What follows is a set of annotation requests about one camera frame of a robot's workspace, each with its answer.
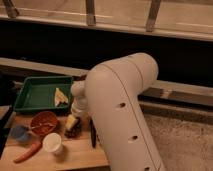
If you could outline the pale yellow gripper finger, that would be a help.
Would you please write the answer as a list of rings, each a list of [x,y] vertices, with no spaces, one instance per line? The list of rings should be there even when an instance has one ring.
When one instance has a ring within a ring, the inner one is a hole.
[[[73,115],[69,115],[67,117],[65,127],[67,130],[71,130],[76,123],[77,123],[77,118],[74,117]]]

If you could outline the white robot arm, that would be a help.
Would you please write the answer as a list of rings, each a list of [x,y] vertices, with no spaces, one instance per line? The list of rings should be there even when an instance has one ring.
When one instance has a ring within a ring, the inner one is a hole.
[[[166,171],[138,102],[157,76],[153,57],[135,53],[96,65],[71,86],[71,111],[90,115],[111,171]]]

